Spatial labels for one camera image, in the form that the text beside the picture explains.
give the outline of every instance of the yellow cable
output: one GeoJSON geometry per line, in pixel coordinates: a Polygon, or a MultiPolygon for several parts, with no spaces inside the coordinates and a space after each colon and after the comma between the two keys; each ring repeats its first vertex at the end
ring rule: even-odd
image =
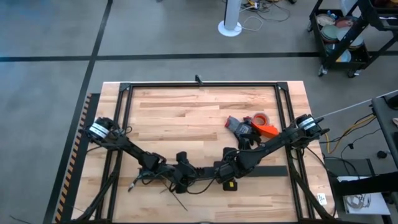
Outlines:
{"type": "Polygon", "coordinates": [[[328,135],[328,133],[325,133],[325,137],[326,137],[326,150],[330,154],[330,148],[329,148],[330,143],[329,143],[329,135],[328,135]]]}
{"type": "MultiPolygon", "coordinates": [[[[358,123],[352,125],[352,126],[349,127],[347,130],[344,131],[344,133],[343,133],[342,136],[344,136],[345,134],[347,134],[348,132],[350,132],[353,128],[356,128],[356,127],[359,126],[360,124],[363,124],[363,123],[365,123],[365,122],[367,122],[367,121],[369,121],[369,120],[371,120],[371,119],[373,119],[373,118],[375,118],[375,117],[376,117],[376,116],[372,115],[372,116],[370,116],[370,117],[364,119],[363,121],[360,121],[360,122],[358,122],[358,123]]],[[[342,139],[343,139],[343,138],[340,138],[340,139],[337,141],[337,143],[336,143],[335,147],[333,148],[333,150],[330,151],[330,152],[328,152],[329,154],[332,154],[332,153],[337,149],[337,147],[338,147],[338,145],[340,144],[340,142],[341,142],[342,139]]]]}

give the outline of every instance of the concrete floor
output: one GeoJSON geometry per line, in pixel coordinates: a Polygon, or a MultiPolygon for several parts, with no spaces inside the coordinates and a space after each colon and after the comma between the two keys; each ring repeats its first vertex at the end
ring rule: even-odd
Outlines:
{"type": "MultiPolygon", "coordinates": [[[[259,32],[244,31],[229,39],[216,30],[224,11],[219,0],[114,0],[99,55],[314,52],[313,35],[305,28],[315,2],[298,0],[294,6],[280,2],[291,11],[289,20],[265,22],[259,32]]],[[[105,5],[105,0],[1,1],[0,57],[91,55],[105,5]]],[[[327,1],[323,7],[337,8],[338,1],[327,1]]],[[[241,21],[251,15],[242,13],[241,21]]],[[[267,16],[280,19],[285,14],[273,9],[267,16]]],[[[364,37],[368,48],[377,50],[391,35],[368,27],[364,37]]],[[[303,80],[312,112],[321,116],[396,90],[397,59],[381,57],[354,79],[338,71],[318,78],[319,59],[308,57],[100,61],[88,92],[100,92],[105,81],[182,81],[193,80],[195,74],[204,80],[303,80]]],[[[1,223],[18,223],[10,215],[42,223],[87,65],[87,61],[0,63],[1,223]]],[[[337,137],[370,113],[367,106],[329,116],[322,125],[331,129],[331,138],[337,137]]],[[[341,145],[377,128],[375,122],[341,145]]],[[[358,141],[345,158],[371,158],[376,173],[396,170],[391,158],[376,158],[378,150],[387,150],[381,133],[358,141]]],[[[339,216],[380,221],[340,211],[339,216]]]]}

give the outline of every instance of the white label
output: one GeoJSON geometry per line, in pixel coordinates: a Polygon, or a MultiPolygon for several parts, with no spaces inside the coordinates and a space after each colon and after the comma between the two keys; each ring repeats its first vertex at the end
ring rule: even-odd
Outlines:
{"type": "Polygon", "coordinates": [[[104,127],[102,127],[101,125],[96,124],[96,123],[91,125],[90,131],[92,131],[95,134],[99,135],[101,138],[105,138],[108,135],[108,133],[109,133],[109,131],[107,129],[105,129],[104,127]]]}
{"type": "Polygon", "coordinates": [[[102,127],[101,125],[99,125],[97,123],[94,123],[93,125],[91,125],[91,127],[94,127],[96,129],[100,130],[104,134],[108,134],[109,133],[109,131],[106,128],[102,127]]]}
{"type": "Polygon", "coordinates": [[[306,119],[305,121],[298,124],[298,127],[304,128],[304,130],[307,130],[308,128],[312,128],[314,126],[315,126],[315,123],[313,122],[313,118],[306,119]]]}
{"type": "Polygon", "coordinates": [[[327,205],[328,204],[328,202],[326,201],[326,195],[324,193],[319,193],[318,194],[318,201],[319,201],[319,204],[321,204],[321,205],[327,205]]]}

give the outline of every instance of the black cart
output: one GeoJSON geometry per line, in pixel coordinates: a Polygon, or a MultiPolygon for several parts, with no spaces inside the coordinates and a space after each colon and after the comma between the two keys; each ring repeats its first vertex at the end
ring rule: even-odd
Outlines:
{"type": "Polygon", "coordinates": [[[352,16],[353,11],[359,6],[361,17],[358,18],[353,27],[347,32],[343,39],[336,44],[335,50],[326,53],[325,43],[322,39],[321,29],[317,22],[317,15],[327,14],[328,11],[336,14],[338,17],[344,17],[343,12],[338,9],[319,9],[323,0],[318,0],[310,14],[310,23],[307,31],[313,31],[317,49],[322,58],[322,64],[319,68],[318,76],[326,75],[329,69],[345,69],[350,78],[357,77],[363,70],[372,64],[380,55],[390,48],[398,40],[398,9],[396,8],[377,8],[373,6],[373,0],[358,0],[351,8],[347,16],[352,16]],[[379,51],[370,55],[365,44],[356,50],[350,50],[350,62],[337,62],[340,55],[348,49],[350,44],[362,33],[365,28],[371,25],[380,31],[392,31],[393,38],[383,46],[379,51]]]}

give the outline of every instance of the butcher block table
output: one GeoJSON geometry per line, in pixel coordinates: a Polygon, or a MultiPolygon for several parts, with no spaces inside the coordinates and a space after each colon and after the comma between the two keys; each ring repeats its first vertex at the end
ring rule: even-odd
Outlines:
{"type": "MultiPolygon", "coordinates": [[[[310,114],[303,82],[287,83],[294,116],[310,114]]],[[[113,118],[119,84],[103,84],[95,117],[113,118]]],[[[289,125],[284,97],[282,102],[289,125]]],[[[269,87],[134,88],[128,122],[132,131],[127,136],[143,150],[164,156],[170,164],[176,163],[176,153],[186,151],[193,166],[212,166],[222,158],[224,147],[238,146],[233,134],[224,127],[227,117],[242,119],[258,112],[268,115],[270,124],[281,130],[275,92],[269,87]]],[[[90,144],[88,149],[96,146],[90,144]]],[[[313,141],[309,148],[322,158],[318,141],[313,141]]],[[[106,153],[102,148],[87,153],[72,218],[81,215],[98,193],[106,153]]],[[[315,196],[326,195],[324,207],[332,214],[335,203],[324,168],[311,153],[305,153],[304,162],[311,191],[315,196]]],[[[287,165],[285,149],[263,158],[260,165],[287,165]]],[[[135,158],[123,153],[114,222],[297,221],[289,177],[243,177],[237,180],[238,191],[235,192],[225,192],[222,185],[214,182],[200,195],[177,194],[186,211],[169,191],[164,191],[166,187],[159,180],[149,185],[138,182],[127,192],[138,175],[138,168],[140,165],[135,158]]],[[[190,191],[199,192],[209,182],[196,182],[190,191]]],[[[304,217],[308,217],[304,195],[301,190],[299,192],[304,217]]],[[[109,195],[110,190],[105,196],[103,216],[108,210],[109,195]]]]}

